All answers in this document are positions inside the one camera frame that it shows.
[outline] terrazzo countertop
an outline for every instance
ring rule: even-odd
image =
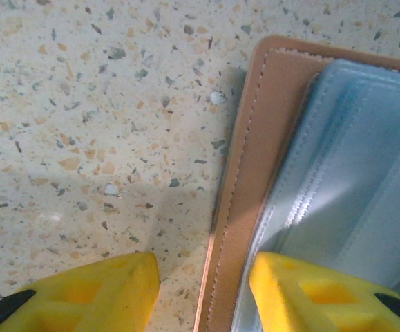
[[[150,250],[147,331],[190,331],[254,46],[277,33],[400,57],[387,2],[0,0],[0,297]]]

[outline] tan leather wallet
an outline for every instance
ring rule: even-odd
[[[279,36],[252,55],[222,182],[194,331],[229,332],[247,251],[311,78],[334,59],[400,71],[400,60]]]

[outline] speckled countertop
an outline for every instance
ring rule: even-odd
[[[400,0],[385,2],[0,0],[0,297],[151,250],[147,331],[190,331],[256,42],[400,57]]]

